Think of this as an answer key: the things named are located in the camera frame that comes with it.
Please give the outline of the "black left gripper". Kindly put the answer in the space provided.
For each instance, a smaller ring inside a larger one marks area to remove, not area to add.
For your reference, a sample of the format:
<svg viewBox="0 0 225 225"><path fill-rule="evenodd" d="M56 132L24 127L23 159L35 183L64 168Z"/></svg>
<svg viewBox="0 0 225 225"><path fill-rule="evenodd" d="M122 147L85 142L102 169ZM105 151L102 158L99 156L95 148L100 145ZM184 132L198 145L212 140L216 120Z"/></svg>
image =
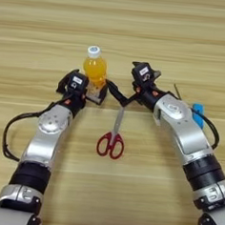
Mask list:
<svg viewBox="0 0 225 225"><path fill-rule="evenodd" d="M100 91L98 98L92 94L80 93L80 92L66 92L66 85L71 79L71 76L79 70L73 70L68 72L58 83L56 92L63 94L63 107L70 110L73 116L76 116L80 110L82 110L88 101L93 102L96 105L101 105L104 101L106 94L108 93L108 84L106 83Z"/></svg>

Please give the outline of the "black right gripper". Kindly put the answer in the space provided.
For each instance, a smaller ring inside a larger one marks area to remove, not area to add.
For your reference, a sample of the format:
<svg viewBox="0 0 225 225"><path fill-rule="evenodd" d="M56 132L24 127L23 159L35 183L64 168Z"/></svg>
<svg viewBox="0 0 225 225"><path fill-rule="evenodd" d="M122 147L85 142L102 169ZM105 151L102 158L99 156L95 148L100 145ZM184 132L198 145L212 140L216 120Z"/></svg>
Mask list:
<svg viewBox="0 0 225 225"><path fill-rule="evenodd" d="M154 71L153 77L158 78L161 75L161 71ZM149 110L153 110L157 101L163 97L166 93L163 91L158 91L157 89L151 89L150 87L144 89L133 82L133 89L138 93L132 95L131 97L125 97L118 89L118 87L110 80L107 80L107 85L112 96L120 103L122 107L126 107L135 99L136 101L146 106Z"/></svg>

